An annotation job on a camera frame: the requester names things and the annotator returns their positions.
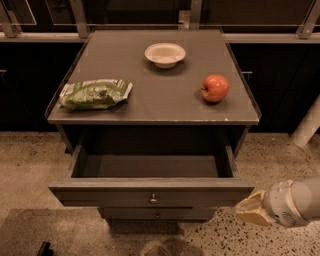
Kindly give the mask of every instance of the green chip bag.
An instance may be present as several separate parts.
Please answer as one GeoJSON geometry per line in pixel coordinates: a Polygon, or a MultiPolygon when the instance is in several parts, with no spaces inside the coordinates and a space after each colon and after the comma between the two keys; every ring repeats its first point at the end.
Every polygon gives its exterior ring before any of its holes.
{"type": "Polygon", "coordinates": [[[60,103],[70,110],[107,109],[128,98],[132,83],[121,79],[100,79],[65,84],[60,103]]]}

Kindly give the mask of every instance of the apple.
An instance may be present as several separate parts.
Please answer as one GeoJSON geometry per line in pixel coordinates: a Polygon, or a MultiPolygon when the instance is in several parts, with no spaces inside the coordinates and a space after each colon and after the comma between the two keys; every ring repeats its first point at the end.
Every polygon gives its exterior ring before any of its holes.
{"type": "Polygon", "coordinates": [[[201,92],[206,101],[220,102],[229,92],[229,82],[222,75],[208,75],[202,82],[201,92]]]}

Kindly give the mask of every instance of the cabinet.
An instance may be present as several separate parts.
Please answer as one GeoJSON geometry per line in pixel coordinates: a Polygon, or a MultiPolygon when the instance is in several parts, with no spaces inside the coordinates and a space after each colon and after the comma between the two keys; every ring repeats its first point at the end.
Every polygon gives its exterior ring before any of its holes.
{"type": "Polygon", "coordinates": [[[233,44],[261,110],[255,132],[293,132],[320,93],[318,44],[233,44]]]}
{"type": "Polygon", "coordinates": [[[85,47],[70,83],[122,78],[134,87],[108,110],[70,112],[52,101],[48,121],[72,153],[67,177],[49,186],[63,205],[95,206],[106,219],[208,220],[251,193],[235,157],[260,115],[219,31],[98,30],[85,47]],[[144,51],[159,42],[181,45],[186,58],[155,67],[144,51]],[[201,97],[212,72],[232,85],[218,104],[201,97]]]}
{"type": "Polygon", "coordinates": [[[0,43],[0,130],[54,130],[45,110],[81,46],[0,43]]]}

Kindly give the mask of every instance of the floor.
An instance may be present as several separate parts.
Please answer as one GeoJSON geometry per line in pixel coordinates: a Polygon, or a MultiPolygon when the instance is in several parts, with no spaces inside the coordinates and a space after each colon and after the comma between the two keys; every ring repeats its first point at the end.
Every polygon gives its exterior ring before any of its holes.
{"type": "MultiPolygon", "coordinates": [[[[259,227],[221,207],[195,222],[112,222],[95,208],[64,208],[47,186],[70,162],[57,133],[0,133],[0,255],[37,255],[43,241],[55,255],[145,255],[161,244],[172,256],[320,255],[320,222],[286,229],[259,227]]],[[[320,135],[303,148],[287,134],[248,134],[237,158],[256,189],[320,175],[320,135]]]]}

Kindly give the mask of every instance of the small bowl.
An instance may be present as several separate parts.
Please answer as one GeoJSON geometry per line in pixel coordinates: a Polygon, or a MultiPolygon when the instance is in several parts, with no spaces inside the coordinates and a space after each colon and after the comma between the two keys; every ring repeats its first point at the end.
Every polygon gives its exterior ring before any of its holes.
{"type": "Polygon", "coordinates": [[[186,51],[177,44],[159,43],[150,45],[145,56],[159,68],[172,68],[178,61],[183,60],[186,51]]]}

